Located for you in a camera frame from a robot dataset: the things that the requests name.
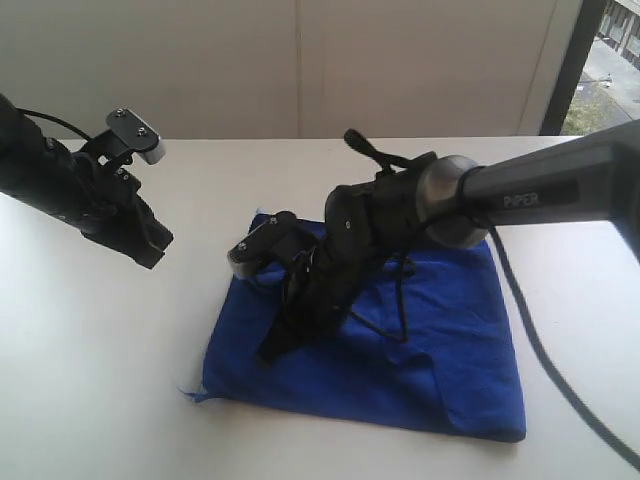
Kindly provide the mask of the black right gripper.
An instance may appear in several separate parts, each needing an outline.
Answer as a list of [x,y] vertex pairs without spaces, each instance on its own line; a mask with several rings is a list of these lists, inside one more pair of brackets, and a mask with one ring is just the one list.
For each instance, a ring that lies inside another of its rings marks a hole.
[[256,355],[267,366],[305,346],[333,335],[364,286],[380,269],[380,256],[367,250],[346,254],[323,239],[294,271],[284,313],[278,314]]

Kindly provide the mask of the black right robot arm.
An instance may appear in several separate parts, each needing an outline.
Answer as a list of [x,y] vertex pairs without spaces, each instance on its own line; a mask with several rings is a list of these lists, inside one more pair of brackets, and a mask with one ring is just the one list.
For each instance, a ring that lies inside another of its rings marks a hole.
[[639,248],[639,125],[631,121],[490,166],[426,154],[336,187],[325,233],[290,273],[257,354],[266,364],[333,335],[365,283],[417,246],[469,248],[497,226],[607,221]]

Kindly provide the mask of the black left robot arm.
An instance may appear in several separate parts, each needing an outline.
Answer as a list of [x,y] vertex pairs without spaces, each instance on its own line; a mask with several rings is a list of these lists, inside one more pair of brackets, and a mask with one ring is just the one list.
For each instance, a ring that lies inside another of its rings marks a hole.
[[1,100],[1,191],[78,230],[94,243],[151,269],[174,239],[139,196],[127,166],[165,154],[161,136],[128,108],[110,112],[107,128],[72,152],[36,124],[40,113]]

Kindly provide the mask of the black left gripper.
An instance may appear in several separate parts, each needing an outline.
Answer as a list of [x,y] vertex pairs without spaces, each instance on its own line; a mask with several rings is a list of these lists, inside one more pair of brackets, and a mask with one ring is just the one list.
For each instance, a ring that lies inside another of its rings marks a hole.
[[84,238],[153,269],[174,235],[139,196],[137,178],[82,151],[70,152],[54,139],[49,149],[56,155],[56,192],[49,215]]

